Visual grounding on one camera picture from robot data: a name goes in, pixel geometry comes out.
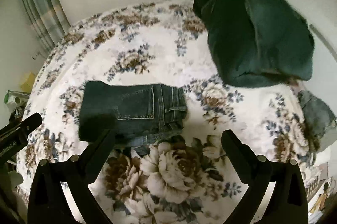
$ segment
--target folded dark pants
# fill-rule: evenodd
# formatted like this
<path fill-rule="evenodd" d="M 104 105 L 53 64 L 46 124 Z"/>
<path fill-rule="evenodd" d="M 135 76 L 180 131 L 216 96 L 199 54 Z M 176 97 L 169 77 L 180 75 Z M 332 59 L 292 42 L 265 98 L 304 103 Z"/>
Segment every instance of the folded dark pants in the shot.
<path fill-rule="evenodd" d="M 181 134 L 186 113 L 182 88 L 87 82 L 79 116 L 79 138 L 94 142 L 104 129 L 110 129 L 116 134 L 118 146 L 151 144 Z"/>

